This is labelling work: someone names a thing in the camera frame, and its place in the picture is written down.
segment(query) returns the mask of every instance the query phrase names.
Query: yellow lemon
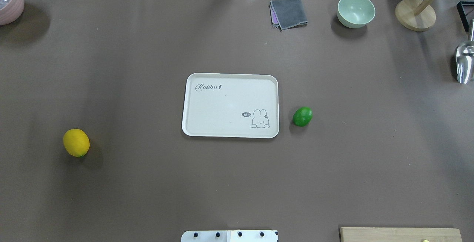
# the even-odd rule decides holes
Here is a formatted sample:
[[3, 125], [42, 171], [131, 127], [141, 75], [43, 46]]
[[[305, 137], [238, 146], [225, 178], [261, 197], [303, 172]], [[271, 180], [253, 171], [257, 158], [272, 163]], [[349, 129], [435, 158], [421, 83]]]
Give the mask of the yellow lemon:
[[67, 152], [75, 157], [84, 156], [90, 147], [89, 138], [81, 129], [71, 129], [64, 134], [63, 144]]

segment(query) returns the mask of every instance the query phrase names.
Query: lime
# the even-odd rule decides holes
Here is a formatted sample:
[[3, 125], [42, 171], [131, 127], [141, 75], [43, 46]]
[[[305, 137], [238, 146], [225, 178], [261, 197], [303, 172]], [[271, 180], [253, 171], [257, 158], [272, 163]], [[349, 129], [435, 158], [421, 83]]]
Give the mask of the lime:
[[63, 144], [66, 151], [75, 157], [84, 156], [90, 147], [89, 138], [81, 129], [71, 129], [64, 134]]
[[313, 118], [313, 111], [310, 107], [301, 107], [293, 114], [293, 122], [297, 126], [307, 125]]

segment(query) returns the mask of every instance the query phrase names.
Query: bunny illustration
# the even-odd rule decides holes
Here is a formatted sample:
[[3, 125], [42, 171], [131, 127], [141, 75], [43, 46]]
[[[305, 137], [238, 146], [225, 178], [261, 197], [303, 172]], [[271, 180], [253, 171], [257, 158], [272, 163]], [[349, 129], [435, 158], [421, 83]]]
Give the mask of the bunny illustration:
[[269, 128], [268, 116], [266, 110], [254, 110], [254, 118], [252, 119], [252, 128]]

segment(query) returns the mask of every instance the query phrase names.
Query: pink bowl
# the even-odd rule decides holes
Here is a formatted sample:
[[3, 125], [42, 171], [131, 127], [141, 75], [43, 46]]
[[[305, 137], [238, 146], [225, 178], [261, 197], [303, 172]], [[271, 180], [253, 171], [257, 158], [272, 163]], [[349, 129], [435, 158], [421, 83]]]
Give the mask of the pink bowl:
[[0, 9], [0, 26], [11, 23], [20, 17], [25, 8], [25, 0], [11, 0]]

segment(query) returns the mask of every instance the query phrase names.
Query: scoop handle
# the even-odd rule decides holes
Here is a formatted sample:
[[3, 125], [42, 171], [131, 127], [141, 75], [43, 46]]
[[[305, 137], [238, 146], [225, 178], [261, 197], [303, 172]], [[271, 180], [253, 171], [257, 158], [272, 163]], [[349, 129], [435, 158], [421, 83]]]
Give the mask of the scoop handle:
[[471, 20], [471, 25], [469, 26], [469, 38], [470, 41], [474, 41], [474, 19]]

